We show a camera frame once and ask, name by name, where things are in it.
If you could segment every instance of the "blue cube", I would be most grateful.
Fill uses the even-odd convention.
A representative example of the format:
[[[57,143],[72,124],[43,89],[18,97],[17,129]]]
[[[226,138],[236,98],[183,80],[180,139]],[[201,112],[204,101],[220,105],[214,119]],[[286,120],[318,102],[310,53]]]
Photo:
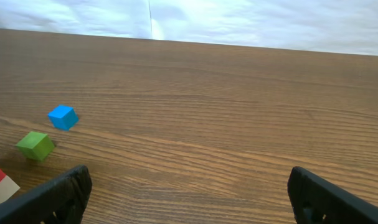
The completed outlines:
[[[78,122],[78,116],[71,106],[59,105],[48,115],[55,128],[68,131]]]

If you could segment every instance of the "brown wooden surface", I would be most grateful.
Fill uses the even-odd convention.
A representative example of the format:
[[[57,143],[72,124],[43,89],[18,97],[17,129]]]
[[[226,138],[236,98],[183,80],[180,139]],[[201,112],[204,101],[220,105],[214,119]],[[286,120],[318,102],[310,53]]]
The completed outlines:
[[[378,206],[378,57],[0,30],[0,168],[21,194],[77,164],[83,223],[294,223],[293,166]]]

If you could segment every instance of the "wooden table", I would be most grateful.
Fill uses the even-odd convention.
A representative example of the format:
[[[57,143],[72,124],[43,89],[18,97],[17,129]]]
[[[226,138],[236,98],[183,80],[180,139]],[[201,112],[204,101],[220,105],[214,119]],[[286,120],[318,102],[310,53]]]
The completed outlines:
[[[0,30],[0,168],[21,194],[77,164],[83,223],[294,223],[293,166],[378,206],[378,57]]]

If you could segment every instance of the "small green block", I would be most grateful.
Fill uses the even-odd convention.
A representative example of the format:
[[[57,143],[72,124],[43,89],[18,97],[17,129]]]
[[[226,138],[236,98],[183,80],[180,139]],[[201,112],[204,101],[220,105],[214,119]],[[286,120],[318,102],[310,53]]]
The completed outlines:
[[[31,131],[16,144],[16,147],[25,157],[43,161],[55,146],[47,134]]]

